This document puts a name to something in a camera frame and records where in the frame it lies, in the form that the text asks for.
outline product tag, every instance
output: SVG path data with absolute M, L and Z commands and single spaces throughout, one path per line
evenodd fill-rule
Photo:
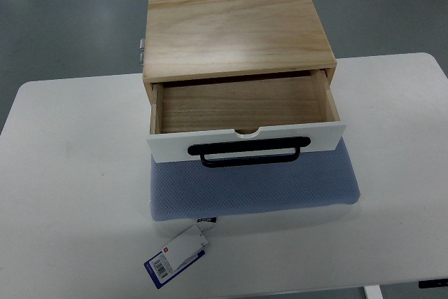
M 189 257 L 195 255 L 209 242 L 197 225 L 188 228 L 162 248 L 168 263 L 176 270 Z
M 201 258 L 207 239 L 197 225 L 188 228 L 166 244 L 162 250 L 145 263 L 155 287 L 161 288 L 176 275 Z
M 176 271 L 173 271 L 163 251 L 160 251 L 145 263 L 145 268 L 153 280 L 155 287 L 162 288 L 162 286 L 175 278 L 175 276 L 184 271 L 187 267 L 190 267 L 203 255 L 205 255 L 205 251 L 199 251 L 197 255 L 191 256 Z

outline wooden drawer box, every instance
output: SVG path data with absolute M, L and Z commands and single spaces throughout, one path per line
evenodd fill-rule
M 334 149 L 345 128 L 330 91 L 335 67 L 312 0 L 150 0 L 143 83 L 155 161 L 262 139 Z

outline black metal handle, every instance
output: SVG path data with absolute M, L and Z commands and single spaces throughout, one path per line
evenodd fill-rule
M 229 167 L 243 165 L 273 164 L 276 162 L 290 162 L 300 155 L 300 148 L 310 145 L 308 137 L 289 137 L 275 139 L 257 139 L 245 141 L 230 141 L 224 143 L 198 144 L 188 148 L 188 154 L 199 155 L 205 167 Z M 294 153 L 278 155 L 257 155 L 240 158 L 206 159 L 209 154 L 237 153 L 248 151 L 278 150 L 282 148 L 294 148 Z

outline gray floor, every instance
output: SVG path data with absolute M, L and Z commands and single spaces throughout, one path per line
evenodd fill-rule
M 0 0 L 0 126 L 27 81 L 141 72 L 148 0 Z M 448 74 L 448 0 L 313 0 L 337 58 L 426 52 Z M 448 298 L 417 283 L 389 298 Z M 362 289 L 274 296 L 364 298 Z

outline wood grain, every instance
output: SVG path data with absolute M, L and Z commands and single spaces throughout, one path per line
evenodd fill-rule
M 149 1 L 146 83 L 335 67 L 312 0 Z
M 163 84 L 156 83 L 153 85 L 151 120 L 149 127 L 150 134 L 162 133 L 163 91 Z
M 326 73 L 323 70 L 312 70 L 311 81 L 323 121 L 339 121 L 339 114 L 337 113 L 336 104 L 330 86 L 328 85 Z
M 322 121 L 309 76 L 164 88 L 162 133 Z

